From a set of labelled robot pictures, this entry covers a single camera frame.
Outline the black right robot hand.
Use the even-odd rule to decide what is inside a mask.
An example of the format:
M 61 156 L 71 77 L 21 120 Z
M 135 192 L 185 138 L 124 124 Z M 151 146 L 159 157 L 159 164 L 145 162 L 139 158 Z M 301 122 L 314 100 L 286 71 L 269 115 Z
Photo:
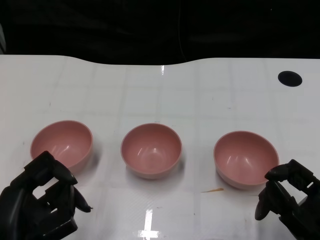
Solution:
M 269 212 L 279 215 L 279 220 L 297 240 L 320 238 L 320 180 L 306 167 L 292 159 L 269 170 L 265 188 L 259 193 L 255 219 L 263 220 Z M 306 197 L 296 199 L 281 185 L 287 181 Z

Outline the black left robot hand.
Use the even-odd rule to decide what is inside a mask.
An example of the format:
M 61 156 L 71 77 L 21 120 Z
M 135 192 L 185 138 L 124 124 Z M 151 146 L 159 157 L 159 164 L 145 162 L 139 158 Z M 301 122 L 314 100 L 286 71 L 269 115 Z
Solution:
M 42 152 L 0 195 L 0 238 L 61 240 L 75 232 L 75 210 L 92 210 L 77 182 L 67 167 Z

